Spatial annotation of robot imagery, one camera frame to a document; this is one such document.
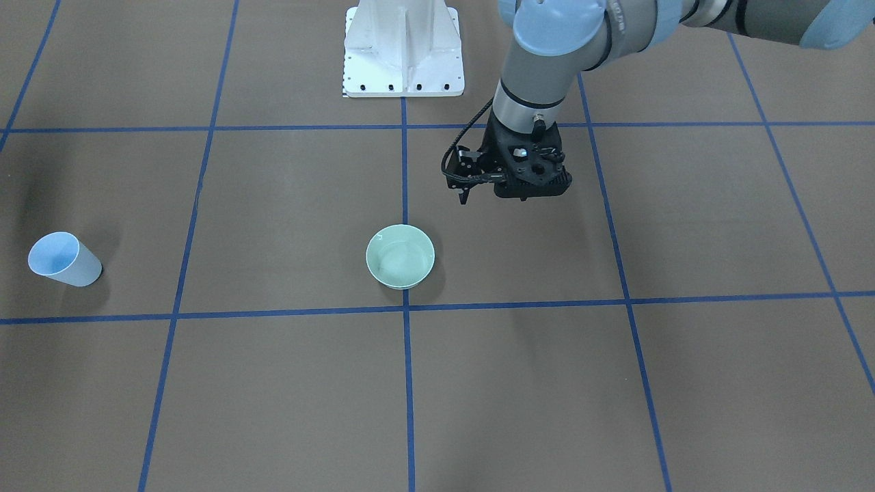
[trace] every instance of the floor tile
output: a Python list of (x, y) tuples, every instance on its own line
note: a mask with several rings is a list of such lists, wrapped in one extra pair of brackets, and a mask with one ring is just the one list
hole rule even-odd
[(662, 489), (625, 308), (412, 313), (410, 326), (417, 490)]
[(875, 298), (844, 298), (842, 305), (871, 371), (875, 367)]
[(134, 490), (166, 321), (0, 327), (0, 488)]
[[(15, 134), (0, 154), (0, 317), (168, 313), (206, 132)], [(89, 287), (27, 266), (43, 235), (103, 263)]]
[(872, 490), (875, 398), (832, 299), (635, 313), (674, 490)]
[(53, 6), (53, 0), (0, 4), (0, 53), (3, 54), (0, 58), (0, 126), (4, 128), (46, 32)]
[(149, 490), (407, 490), (399, 313), (180, 321)]
[(875, 289), (875, 126), (772, 130), (836, 288)]
[(241, 2), (219, 124), (400, 123), (398, 98), (342, 97), (344, 24), (357, 3)]
[[(410, 223), (435, 242), (435, 269), (414, 304), (622, 297), (611, 235), (586, 130), (563, 128), (574, 182), (556, 198), (496, 198), (477, 186), (465, 206), (439, 161), (455, 130), (409, 132)], [(480, 145), (482, 130), (462, 144)]]
[(875, 29), (835, 51), (735, 39), (770, 121), (875, 120)]
[(64, 2), (17, 128), (207, 125), (232, 2)]
[[(458, 97), (410, 98), (410, 123), (468, 123), (495, 95), (501, 68), (514, 36), (513, 30), (501, 20), (495, 2), (479, 0), (447, 4), (458, 10), (462, 60), (465, 62), (465, 93)], [(577, 81), (571, 82), (557, 120), (562, 123), (585, 121)]]
[(365, 265), (401, 221), (397, 130), (220, 131), (184, 311), (400, 305)]
[(762, 128), (596, 133), (633, 297), (828, 289)]
[(584, 74), (594, 122), (760, 120), (726, 34), (678, 27), (664, 43)]

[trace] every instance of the grid line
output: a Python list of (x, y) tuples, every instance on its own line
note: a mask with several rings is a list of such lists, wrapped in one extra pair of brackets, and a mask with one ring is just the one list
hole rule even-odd
[(866, 380), (869, 382), (869, 389), (871, 390), (872, 394), (875, 395), (875, 380), (872, 379), (872, 371), (869, 369), (869, 364), (866, 362), (866, 357), (863, 354), (863, 349), (860, 347), (859, 341), (857, 340), (857, 334), (854, 333), (854, 328), (851, 326), (851, 321), (848, 319), (848, 314), (844, 310), (842, 299), (838, 296), (836, 284), (835, 282), (833, 282), (832, 275), (830, 275), (830, 269), (827, 267), (826, 260), (823, 259), (823, 253), (821, 252), (820, 245), (817, 243), (814, 229), (811, 227), (811, 222), (809, 222), (809, 218), (805, 214), (805, 208), (802, 206), (802, 200), (799, 198), (799, 194), (796, 192), (796, 186), (793, 184), (793, 180), (790, 178), (790, 171), (787, 168), (787, 163), (784, 162), (784, 157), (781, 154), (781, 148), (778, 146), (778, 141), (774, 137), (771, 124), (766, 118), (766, 112), (763, 110), (760, 99), (757, 96), (757, 91), (753, 87), (753, 80), (751, 79), (750, 74), (747, 72), (744, 60), (742, 60), (741, 58), (741, 51), (739, 51), (739, 47), (735, 43), (735, 38), (730, 33), (727, 32), (726, 37), (729, 39), (732, 51), (735, 53), (735, 58), (738, 61), (738, 66), (741, 68), (741, 72), (745, 76), (747, 87), (751, 91), (753, 103), (757, 107), (757, 111), (759, 112), (759, 118), (763, 122), (763, 127), (766, 129), (766, 133), (768, 134), (769, 140), (772, 143), (774, 155), (778, 159), (778, 165), (781, 168), (780, 170), (784, 174), (784, 180), (787, 182), (787, 187), (790, 190), (790, 194), (793, 196), (793, 202), (796, 205), (796, 210), (799, 212), (799, 216), (802, 219), (802, 224), (804, 224), (805, 231), (808, 233), (808, 238), (811, 241), (811, 247), (814, 248), (815, 254), (817, 255), (817, 261), (818, 263), (820, 263), (821, 270), (823, 271), (823, 276), (826, 278), (827, 285), (829, 286), (829, 291), (832, 293), (832, 298), (836, 302), (836, 308), (838, 309), (839, 315), (841, 315), (842, 317), (844, 329), (848, 332), (850, 343), (854, 347), (854, 351), (857, 353), (857, 358), (860, 362), (860, 366), (862, 366), (863, 372), (866, 376)]
[[(676, 128), (676, 127), (736, 127), (766, 126), (763, 122), (593, 122), (559, 123), (559, 128)], [(875, 126), (875, 121), (812, 121), (812, 122), (768, 122), (769, 126)], [(407, 123), (408, 130), (459, 130), (465, 123)], [(400, 130), (401, 124), (264, 124), (264, 125), (216, 125), (216, 126), (109, 126), (81, 128), (9, 128), (4, 135), (33, 133), (138, 133), (170, 131), (302, 131), (302, 130)], [(472, 128), (484, 129), (484, 123), (476, 123)]]
[[(875, 298), (875, 291), (838, 292), (840, 298)], [(676, 298), (630, 298), (633, 305), (707, 304), (716, 302), (755, 302), (767, 300), (832, 299), (832, 292), (787, 292), (776, 294), (737, 294), (688, 296)], [(554, 307), (623, 306), (625, 299), (581, 299), (547, 301), (482, 302), (463, 304), (411, 304), (412, 313), (427, 311), (476, 311), (484, 309), (536, 309)], [(65, 323), (105, 323), (112, 321), (220, 320), (225, 318), (265, 318), (283, 316), (323, 316), (327, 314), (401, 313), (403, 306), (309, 307), (254, 311), (204, 311), (189, 313), (103, 314), (90, 316), (45, 316), (36, 318), (1, 318), (0, 326), (45, 325)]]
[(37, 71), (37, 64), (39, 63), (39, 58), (43, 55), (43, 50), (46, 49), (46, 43), (49, 40), (49, 35), (52, 33), (52, 26), (54, 25), (54, 19), (58, 16), (58, 9), (60, 8), (60, 0), (55, 0), (55, 4), (52, 7), (52, 14), (49, 16), (49, 21), (45, 25), (45, 32), (43, 33), (43, 38), (39, 41), (39, 48), (37, 48), (37, 53), (33, 56), (33, 62), (31, 62), (31, 67), (27, 71), (27, 75), (24, 77), (24, 83), (21, 85), (21, 90), (18, 91), (18, 98), (15, 100), (15, 105), (12, 106), (12, 113), (9, 115), (9, 121), (6, 122), (6, 130), (3, 132), (3, 135), (0, 137), (0, 152), (3, 151), (4, 146), (6, 146), (6, 139), (9, 138), (10, 130), (12, 128), (12, 124), (15, 123), (15, 118), (18, 116), (18, 111), (21, 109), (21, 103), (25, 98), (25, 94), (27, 93), (27, 88), (31, 85), (31, 79), (33, 78), (33, 73)]
[[(581, 73), (577, 73), (577, 88), (580, 91), (580, 100), (584, 105), (584, 116), (587, 122), (591, 122), (590, 105), (586, 99), (586, 89), (584, 87), (584, 77)], [(638, 336), (638, 324), (635, 322), (635, 311), (633, 309), (632, 298), (629, 295), (629, 286), (626, 282), (626, 270), (623, 268), (623, 256), (620, 254), (620, 242), (617, 240), (617, 229), (614, 227), (613, 214), (611, 213), (611, 201), (608, 199), (607, 186), (605, 184), (605, 175), (602, 172), (601, 158), (599, 157), (599, 146), (596, 143), (596, 132), (591, 124), (587, 126), (587, 132), (590, 137), (590, 145), (592, 146), (592, 159), (596, 166), (598, 175), (598, 187), (601, 190), (602, 201), (605, 204), (605, 217), (607, 219), (608, 229), (611, 232), (611, 243), (613, 245), (614, 259), (617, 262), (617, 273), (619, 275), (619, 284), (623, 289), (623, 300), (626, 306), (626, 316), (629, 319), (629, 329), (632, 332), (632, 342), (635, 346), (635, 357), (638, 359), (638, 370), (641, 373), (641, 386), (644, 389), (644, 398), (647, 400), (647, 413), (650, 416), (650, 425), (653, 428), (654, 443), (656, 445), (656, 453), (659, 457), (660, 470), (662, 471), (662, 481), (666, 492), (672, 492), (671, 477), (669, 475), (669, 464), (666, 461), (665, 450), (662, 446), (662, 435), (659, 430), (659, 419), (656, 417), (656, 407), (654, 405), (653, 392), (650, 389), (650, 379), (648, 377), (647, 364), (644, 361), (644, 352), (641, 349), (641, 339)]]
[[(402, 223), (408, 224), (408, 176), (407, 176), (407, 98), (401, 98), (401, 216)], [(404, 318), (404, 383), (407, 402), (407, 488), (408, 492), (417, 489), (416, 442), (414, 441), (413, 419), (413, 354), (410, 348), (410, 289), (402, 293), (402, 313)]]
[(188, 234), (185, 239), (185, 251), (182, 256), (182, 264), (179, 267), (179, 280), (177, 282), (176, 296), (173, 301), (173, 312), (170, 321), (170, 326), (167, 329), (167, 342), (164, 345), (164, 358), (161, 361), (161, 372), (158, 377), (158, 385), (155, 392), (155, 404), (152, 409), (152, 418), (149, 425), (149, 435), (146, 439), (146, 448), (143, 453), (143, 468), (140, 471), (140, 482), (137, 488), (138, 492), (146, 490), (146, 482), (149, 478), (149, 466), (151, 464), (152, 449), (155, 445), (155, 435), (158, 431), (158, 418), (161, 415), (161, 402), (164, 399), (164, 389), (167, 381), (167, 370), (170, 366), (170, 358), (173, 350), (173, 338), (176, 334), (176, 325), (179, 319), (179, 308), (182, 304), (182, 294), (186, 286), (186, 273), (188, 271), (188, 261), (192, 252), (192, 243), (194, 240), (194, 230), (198, 221), (198, 204), (200, 201), (200, 193), (204, 187), (204, 176), (207, 173), (207, 164), (210, 159), (210, 149), (213, 145), (213, 135), (215, 133), (216, 119), (219, 115), (219, 105), (221, 103), (221, 91), (225, 83), (225, 72), (228, 70), (228, 58), (231, 55), (231, 44), (234, 41), (234, 28), (237, 22), (237, 11), (240, 7), (240, 0), (234, 0), (234, 6), (231, 10), (231, 21), (227, 29), (227, 40), (225, 41), (225, 52), (222, 57), (221, 69), (219, 71), (219, 81), (216, 84), (215, 98), (213, 100), (213, 114), (210, 116), (209, 131), (206, 134), (206, 143), (204, 145), (204, 157), (200, 163), (200, 174), (198, 176), (198, 185), (194, 192), (194, 203), (192, 204), (191, 220), (188, 224)]

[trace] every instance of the white metal stand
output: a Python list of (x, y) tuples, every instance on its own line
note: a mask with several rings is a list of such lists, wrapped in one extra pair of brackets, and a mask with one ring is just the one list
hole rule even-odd
[(349, 97), (439, 97), (465, 90), (459, 13), (444, 0), (360, 0), (346, 12)]

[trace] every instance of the cup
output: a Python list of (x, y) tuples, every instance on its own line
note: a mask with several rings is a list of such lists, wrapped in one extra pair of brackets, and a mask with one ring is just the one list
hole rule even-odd
[(91, 285), (103, 271), (94, 253), (68, 232), (44, 235), (27, 255), (27, 265), (38, 275), (75, 287)]

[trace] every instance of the light blue joint cover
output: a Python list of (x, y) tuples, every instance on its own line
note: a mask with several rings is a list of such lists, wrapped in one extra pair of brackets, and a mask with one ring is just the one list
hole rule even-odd
[(647, 48), (665, 41), (675, 32), (681, 23), (682, 8), (682, 0), (656, 0), (656, 30)]
[(514, 27), (516, 15), (516, 0), (498, 0), (498, 13), (507, 27)]
[(875, 0), (832, 0), (811, 23), (799, 46), (834, 50), (850, 43), (875, 18)]
[(538, 56), (561, 56), (592, 39), (605, 21), (606, 0), (522, 0), (514, 37)]

